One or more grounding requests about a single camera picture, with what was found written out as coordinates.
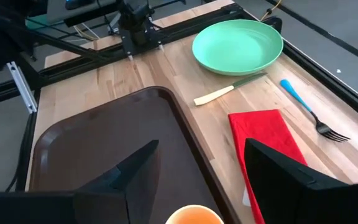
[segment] wooden table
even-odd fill
[[[230,3],[231,0],[218,0],[156,23],[169,26]],[[310,167],[343,182],[358,183],[358,113],[284,54],[265,69],[266,77],[196,107],[194,98],[240,78],[216,75],[201,67],[191,52],[194,38],[193,35],[167,44],[164,52],[154,50],[134,57],[133,62],[124,59],[42,88],[34,144],[48,127],[62,119],[144,87],[160,85],[175,93],[243,223],[252,223],[254,219],[250,207],[242,204],[244,181],[227,119],[229,113],[279,109]],[[87,46],[102,49],[119,41],[105,37]],[[76,55],[61,52],[47,57],[45,66],[73,57]],[[337,143],[320,136],[313,118],[280,87],[283,78],[291,81],[321,120],[352,139]]]

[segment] tray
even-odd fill
[[[34,148],[31,191],[75,190],[153,139],[159,140],[160,177],[149,223],[165,223],[198,204],[239,223],[173,93],[149,87],[64,119]]]

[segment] red napkin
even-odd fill
[[[248,180],[244,160],[244,146],[247,138],[256,139],[278,152],[306,165],[305,158],[292,138],[279,110],[254,111],[229,114],[229,121],[236,145],[237,158],[246,182],[248,196],[256,223],[263,224],[254,193]]]

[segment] plate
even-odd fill
[[[193,41],[193,54],[207,69],[222,75],[247,75],[272,64],[283,50],[273,27],[236,19],[202,30]]]

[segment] orange cup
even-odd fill
[[[176,210],[165,224],[223,224],[223,221],[210,208],[187,205]]]

